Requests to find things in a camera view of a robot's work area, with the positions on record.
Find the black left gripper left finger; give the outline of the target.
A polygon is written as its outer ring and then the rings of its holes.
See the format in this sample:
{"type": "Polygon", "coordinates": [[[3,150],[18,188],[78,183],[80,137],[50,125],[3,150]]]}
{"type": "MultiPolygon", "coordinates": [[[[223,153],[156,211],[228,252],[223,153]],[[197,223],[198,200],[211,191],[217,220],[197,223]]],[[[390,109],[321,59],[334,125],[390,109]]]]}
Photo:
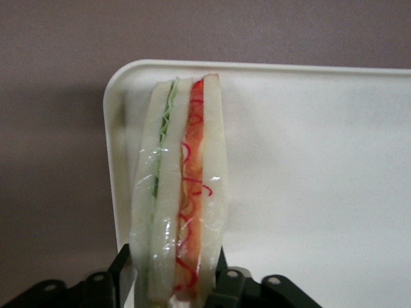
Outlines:
{"type": "Polygon", "coordinates": [[[124,307],[132,289],[132,258],[124,244],[105,271],[67,287],[61,280],[38,282],[4,307],[124,307]]]}

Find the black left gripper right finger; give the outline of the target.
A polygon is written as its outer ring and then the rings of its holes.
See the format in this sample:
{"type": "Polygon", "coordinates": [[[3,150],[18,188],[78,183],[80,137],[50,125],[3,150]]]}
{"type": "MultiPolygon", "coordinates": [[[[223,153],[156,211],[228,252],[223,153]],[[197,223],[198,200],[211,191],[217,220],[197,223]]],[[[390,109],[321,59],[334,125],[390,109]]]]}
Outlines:
{"type": "Polygon", "coordinates": [[[312,297],[282,275],[256,282],[245,268],[229,267],[220,251],[216,286],[207,297],[208,307],[319,307],[312,297]]]}

